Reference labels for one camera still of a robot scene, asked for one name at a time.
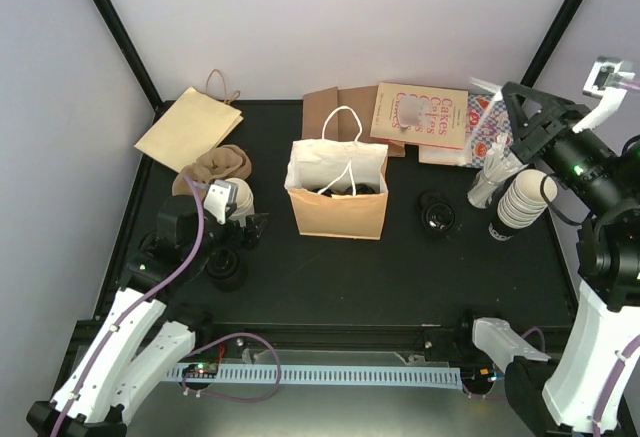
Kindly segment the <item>black cup lid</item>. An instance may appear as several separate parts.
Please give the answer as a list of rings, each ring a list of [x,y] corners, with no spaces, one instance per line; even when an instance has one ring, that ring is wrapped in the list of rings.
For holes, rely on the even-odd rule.
[[[375,195],[378,193],[374,187],[371,187],[367,184],[361,183],[356,185],[356,194],[357,195]]]

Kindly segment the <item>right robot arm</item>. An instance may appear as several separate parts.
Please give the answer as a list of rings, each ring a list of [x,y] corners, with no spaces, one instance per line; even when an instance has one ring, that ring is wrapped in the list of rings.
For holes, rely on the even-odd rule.
[[[578,310],[558,361],[510,325],[480,318],[454,336],[457,353],[486,354],[507,401],[536,436],[617,436],[618,407],[639,358],[639,143],[616,154],[594,133],[609,112],[506,83],[501,94],[523,163],[544,161],[589,212],[576,244]]]

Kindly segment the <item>orange paper bag white handles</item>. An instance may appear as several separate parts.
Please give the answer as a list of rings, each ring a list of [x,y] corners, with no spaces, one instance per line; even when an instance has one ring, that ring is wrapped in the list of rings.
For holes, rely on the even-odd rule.
[[[326,137],[328,124],[347,111],[357,125],[348,141]],[[361,140],[362,122],[349,106],[339,106],[325,119],[321,135],[292,143],[284,189],[303,236],[378,240],[384,227],[389,190],[385,180],[388,146]],[[367,184],[375,195],[357,195]]]

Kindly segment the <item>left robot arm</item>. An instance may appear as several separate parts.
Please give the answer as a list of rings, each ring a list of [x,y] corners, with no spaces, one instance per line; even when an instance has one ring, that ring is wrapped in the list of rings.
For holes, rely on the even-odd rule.
[[[211,316],[170,302],[204,277],[223,291],[247,276],[241,251],[257,246],[268,217],[219,223],[186,195],[169,197],[130,256],[109,313],[68,380],[26,420],[39,436],[123,436],[166,373],[214,345]]]

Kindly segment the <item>stack of pulp cup carriers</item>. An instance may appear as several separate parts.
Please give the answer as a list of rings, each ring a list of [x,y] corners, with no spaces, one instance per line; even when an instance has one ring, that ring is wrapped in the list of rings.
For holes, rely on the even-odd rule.
[[[214,147],[178,173],[172,184],[172,195],[191,194],[185,176],[188,176],[195,184],[212,184],[218,179],[239,178],[246,180],[251,172],[251,160],[243,149],[234,144]]]

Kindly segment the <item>stack of plain paper cups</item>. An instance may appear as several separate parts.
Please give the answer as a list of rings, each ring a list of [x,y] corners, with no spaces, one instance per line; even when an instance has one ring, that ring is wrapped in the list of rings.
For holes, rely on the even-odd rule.
[[[496,213],[489,223],[489,234],[507,241],[531,226],[557,196],[557,185],[539,170],[521,171],[498,201]]]

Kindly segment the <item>stack of white paper cups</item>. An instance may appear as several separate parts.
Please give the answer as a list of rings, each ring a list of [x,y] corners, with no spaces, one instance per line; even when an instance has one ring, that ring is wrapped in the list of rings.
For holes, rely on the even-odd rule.
[[[248,216],[255,213],[254,208],[254,196],[249,184],[240,178],[229,178],[227,182],[233,183],[237,186],[236,193],[236,210],[231,215],[230,219],[237,221],[242,227],[246,225],[246,219]]]

